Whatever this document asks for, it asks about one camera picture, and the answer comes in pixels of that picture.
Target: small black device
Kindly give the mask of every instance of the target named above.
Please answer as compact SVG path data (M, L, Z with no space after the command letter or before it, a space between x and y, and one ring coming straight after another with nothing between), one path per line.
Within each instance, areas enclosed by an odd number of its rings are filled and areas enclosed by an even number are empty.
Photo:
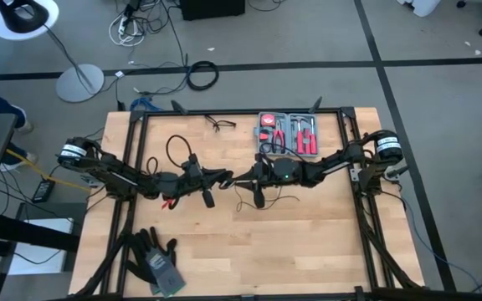
M55 182L51 180L42 180L38 184L37 191L31 199L33 203L47 202L51 191L54 189Z
M238 16L244 13L245 0L180 0L183 19Z

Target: work glove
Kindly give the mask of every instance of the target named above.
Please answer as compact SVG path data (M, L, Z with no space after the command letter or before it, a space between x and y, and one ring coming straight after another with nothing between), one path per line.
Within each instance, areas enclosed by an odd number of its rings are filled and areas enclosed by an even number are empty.
M174 266L176 266L176 252L174 248L177 245L176 239L171 239L167 243L167 250L162 248L157 238L157 232L154 227L150 227L150 233L146 229L141 229L138 233L129 236L128 243L135 254L136 263L127 261L127 269L139 279L148 282L151 285L151 291L159 293L156 277L148 265L146 258L152 249L159 250L165 257L169 258Z

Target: person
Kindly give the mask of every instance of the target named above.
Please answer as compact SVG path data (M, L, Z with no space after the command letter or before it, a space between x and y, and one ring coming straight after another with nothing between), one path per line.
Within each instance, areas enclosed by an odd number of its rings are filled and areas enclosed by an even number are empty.
M27 114L25 114L25 110L18 107L17 105L9 104L8 101L1 97L0 114L14 114L18 117L16 125L14 126L15 132L25 135L33 131L33 125L27 120ZM38 156L15 146L12 142L8 143L7 148L21 155L22 157L27 158L27 160L33 163L36 163L38 161ZM5 152L3 154L3 158L1 159L0 171L12 171L24 165L27 165L27 163Z

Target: pliers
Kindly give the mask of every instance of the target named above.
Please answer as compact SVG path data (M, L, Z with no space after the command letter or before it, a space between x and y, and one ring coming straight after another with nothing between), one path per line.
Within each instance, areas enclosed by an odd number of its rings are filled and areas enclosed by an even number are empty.
M285 154L285 135L280 120L276 120L276 130L273 132L272 150L277 153L276 146L280 145L280 153Z

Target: wooden table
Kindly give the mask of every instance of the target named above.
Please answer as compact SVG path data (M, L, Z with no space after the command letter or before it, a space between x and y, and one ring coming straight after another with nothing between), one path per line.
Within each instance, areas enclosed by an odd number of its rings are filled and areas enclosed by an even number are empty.
M104 151L122 158L129 117L126 112L109 114L102 140ZM374 108L356 108L356 117L361 133L381 129ZM150 118L142 169L146 169L146 159L155 156L159 171L180 174L182 171L165 152L167 139L179 134L187 138L202 166L227 168L237 175L246 172L254 164L257 115L214 118L236 122L237 127L224 127L216 133L203 116ZM317 122L320 153L329 156L342 149L336 116L318 115ZM135 163L139 128L134 135L131 165ZM187 147L173 140L171 154L178 164L184 162ZM390 183L382 183L382 189L398 194ZM250 191L237 191L244 201L252 203ZM277 191L268 188L264 194L273 198ZM299 201L280 199L269 210L243 206L236 212L239 197L234 189L220 191L214 187L212 193L216 203L213 209L205 207L201 193L183 197L173 211L162 210L161 200L139 197L136 204L134 232L154 226L163 244L171 238L178 240L177 266L187 286L177 296L344 293L358 285L369 289L347 169L327 176L312 189L283 187L282 196L297 196ZM103 196L101 192L92 197L90 205ZM412 280L423 283L402 203L387 195L376 200L388 251ZM85 219L71 293L85 285L105 255L113 203L103 201ZM373 253L379 283L383 283L374 249ZM113 264L111 291L115 291L118 260ZM128 273L125 297L150 296L149 285Z

